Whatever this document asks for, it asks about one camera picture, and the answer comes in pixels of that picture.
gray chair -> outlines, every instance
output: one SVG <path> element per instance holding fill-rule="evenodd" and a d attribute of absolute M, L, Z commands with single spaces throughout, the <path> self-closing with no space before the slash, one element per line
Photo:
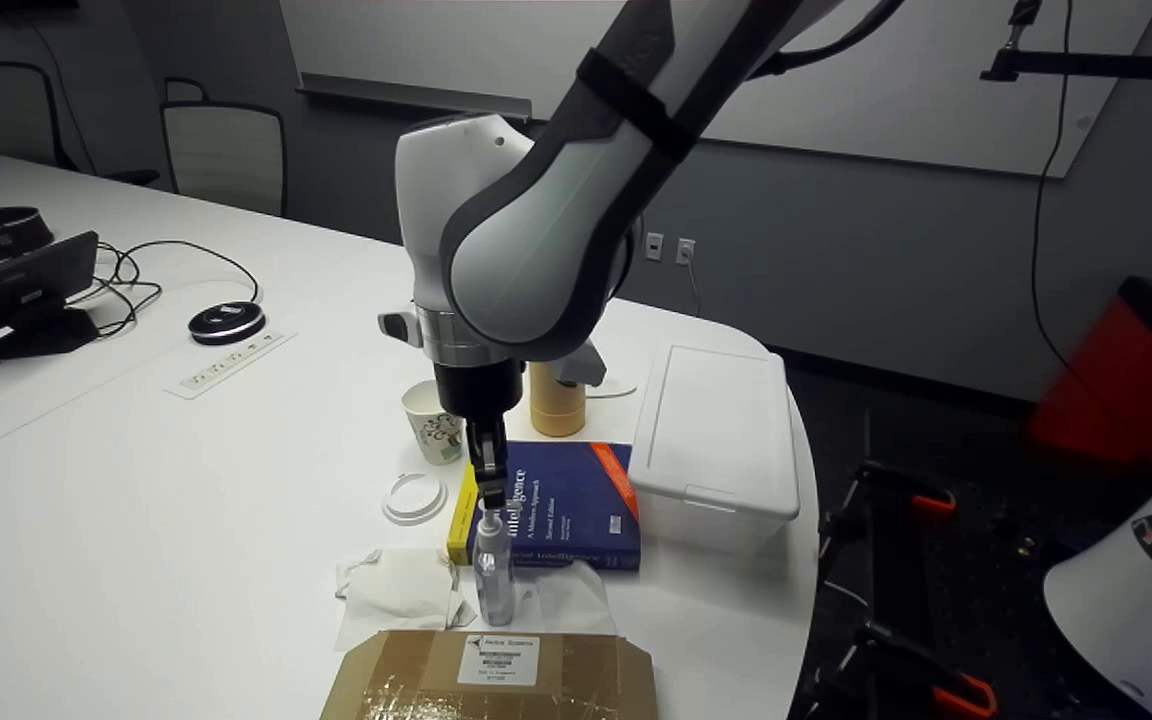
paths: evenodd
<path fill-rule="evenodd" d="M 176 191 L 284 217 L 284 121 L 249 104 L 164 104 Z"/>
<path fill-rule="evenodd" d="M 0 60 L 0 155 L 77 167 L 65 155 L 54 80 L 37 62 Z"/>
<path fill-rule="evenodd" d="M 188 77 L 164 77 L 164 104 L 208 104 L 208 87 Z"/>

black stand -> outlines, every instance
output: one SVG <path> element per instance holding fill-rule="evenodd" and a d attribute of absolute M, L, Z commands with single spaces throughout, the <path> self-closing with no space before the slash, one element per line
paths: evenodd
<path fill-rule="evenodd" d="M 993 56 L 993 68 L 982 73 L 982 80 L 1007 84 L 1007 80 L 1018 80 L 1026 73 L 1152 80 L 1152 56 L 1018 51 L 1018 49 L 1004 49 L 1004 51 Z"/>
<path fill-rule="evenodd" d="M 91 344 L 97 336 L 99 327 L 91 325 L 89 310 L 60 306 L 60 310 L 14 325 L 14 331 L 0 338 L 0 358 L 65 354 L 65 352 Z"/>
<path fill-rule="evenodd" d="M 953 518 L 956 497 L 916 474 L 863 462 L 850 503 L 825 523 L 820 577 L 845 544 L 867 544 L 863 618 L 835 663 L 810 675 L 791 720 L 993 720 L 993 684 L 944 663 L 933 651 L 926 526 Z"/>

black cable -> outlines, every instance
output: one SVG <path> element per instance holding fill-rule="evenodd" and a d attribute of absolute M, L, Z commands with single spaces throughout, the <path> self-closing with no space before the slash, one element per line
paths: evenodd
<path fill-rule="evenodd" d="M 1072 0 L 1066 0 L 1066 28 L 1059 28 L 1059 51 L 1068 56 L 1068 40 L 1072 40 Z M 1068 117 L 1068 73 L 1059 73 L 1059 99 L 1056 99 L 1056 136 L 1047 148 L 1047 158 L 1042 167 L 1036 191 L 1032 191 L 1032 236 L 1027 236 L 1027 310 L 1032 325 L 1042 331 L 1042 338 L 1047 344 L 1047 352 L 1059 358 L 1059 367 L 1068 374 L 1082 380 L 1082 370 L 1072 367 L 1072 358 L 1059 352 L 1059 344 L 1052 338 L 1052 327 L 1044 320 L 1044 290 L 1042 290 L 1042 256 L 1044 256 L 1044 206 L 1047 206 L 1047 183 L 1052 183 L 1052 163 L 1066 148 L 1066 117 Z"/>
<path fill-rule="evenodd" d="M 149 252 L 149 246 L 192 246 L 192 252 L 216 256 L 216 260 L 234 263 L 236 273 L 243 273 L 249 285 L 251 285 L 251 304 L 261 301 L 261 281 L 249 273 L 249 263 L 239 263 L 239 260 L 234 260 L 234 256 L 223 256 L 223 252 L 212 252 L 212 246 L 205 246 L 205 243 L 192 243 L 192 240 L 143 240 L 143 243 L 132 243 L 132 246 L 99 243 L 99 252 L 112 252 L 118 263 L 112 263 L 112 277 L 97 277 L 97 287 L 109 290 L 109 297 L 118 297 L 118 301 L 127 306 L 120 320 L 112 320 L 112 325 L 99 327 L 105 338 L 109 338 L 109 336 L 120 336 L 126 327 L 132 327 L 132 325 L 141 320 L 141 310 L 143 310 L 151 301 L 164 297 L 164 285 L 141 277 L 138 252 Z"/>
<path fill-rule="evenodd" d="M 42 49 L 44 49 L 44 56 L 48 56 L 48 62 L 54 62 L 54 77 L 55 77 L 55 92 L 60 92 L 65 117 L 67 117 L 74 136 L 81 140 L 85 163 L 89 163 L 89 170 L 91 170 L 97 158 L 91 158 L 85 125 L 81 125 L 81 117 L 74 110 L 74 97 L 67 97 L 67 80 L 65 80 L 65 68 L 60 68 L 60 56 L 55 56 L 48 31 L 42 31 L 42 28 L 25 22 L 25 18 L 21 18 L 21 28 L 29 28 L 29 31 L 42 40 Z"/>
<path fill-rule="evenodd" d="M 1007 17 L 1013 31 L 1026 31 L 1042 13 L 1044 13 L 1044 0 L 1018 0 Z"/>
<path fill-rule="evenodd" d="M 234 260 L 234 256 L 223 256 L 223 252 L 212 252 L 212 246 L 205 246 L 205 243 L 197 243 L 197 240 L 143 240 L 143 243 L 132 243 L 132 246 L 126 246 L 126 256 L 118 260 L 112 277 L 120 277 L 126 260 L 132 260 L 138 252 L 149 252 L 149 246 L 192 246 L 192 252 L 216 256 L 222 263 L 227 263 L 227 268 L 236 268 L 236 273 L 249 277 L 249 285 L 251 285 L 251 304 L 261 304 L 261 281 L 249 273 L 249 263 L 239 263 L 239 260 Z"/>
<path fill-rule="evenodd" d="M 97 277 L 97 287 L 118 297 L 127 306 L 120 320 L 99 327 L 99 338 L 109 338 L 109 336 L 120 336 L 126 327 L 132 327 L 141 320 L 141 310 L 164 297 L 164 285 L 141 281 L 138 256 L 127 256 L 112 243 L 97 243 L 97 246 L 118 256 L 112 277 Z"/>
<path fill-rule="evenodd" d="M 613 297 L 620 297 L 620 287 L 623 287 L 623 281 L 627 281 L 633 252 L 641 246 L 641 236 L 644 236 L 644 219 L 627 222 L 627 236 L 620 240 L 623 260 L 620 260 Z"/>
<path fill-rule="evenodd" d="M 879 0 L 867 17 L 860 17 L 860 22 L 854 22 L 839 40 L 825 44 L 825 49 L 810 49 L 810 51 L 775 51 L 768 56 L 749 80 L 756 77 L 785 77 L 791 68 L 805 68 L 805 62 L 820 62 L 827 56 L 839 56 L 850 49 L 857 49 L 860 40 L 867 40 L 878 28 L 886 28 L 897 13 L 900 13 L 904 0 Z"/>

sticker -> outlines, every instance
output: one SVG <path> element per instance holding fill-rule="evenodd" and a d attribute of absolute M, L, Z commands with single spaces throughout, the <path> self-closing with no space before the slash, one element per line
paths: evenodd
<path fill-rule="evenodd" d="M 208 365 L 192 367 L 184 380 L 169 382 L 172 396 L 197 399 L 212 387 L 222 387 L 223 380 L 234 380 L 236 370 L 251 367 L 261 354 L 270 354 L 277 344 L 284 344 L 284 336 L 277 331 L 261 331 L 249 344 L 236 344 L 234 352 L 216 354 L 216 352 L 199 352 Z"/>
<path fill-rule="evenodd" d="M 464 636 L 455 684 L 537 689 L 541 636 Z"/>
<path fill-rule="evenodd" d="M 1135 533 L 1135 544 L 1146 547 L 1146 557 L 1152 561 L 1152 516 L 1135 516 L 1134 533 Z"/>

white paper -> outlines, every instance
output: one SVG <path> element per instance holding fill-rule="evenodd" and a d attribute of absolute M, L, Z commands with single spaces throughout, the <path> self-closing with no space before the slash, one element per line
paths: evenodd
<path fill-rule="evenodd" d="M 455 684 L 537 689 L 541 636 L 464 636 Z"/>
<path fill-rule="evenodd" d="M 389 626 L 444 631 L 461 616 L 455 570 L 439 547 L 389 547 L 340 570 L 344 601 L 336 646 L 353 651 Z"/>
<path fill-rule="evenodd" d="M 600 570 L 587 563 L 567 563 L 521 579 L 512 631 L 575 631 L 575 636 L 613 636 L 613 606 Z"/>

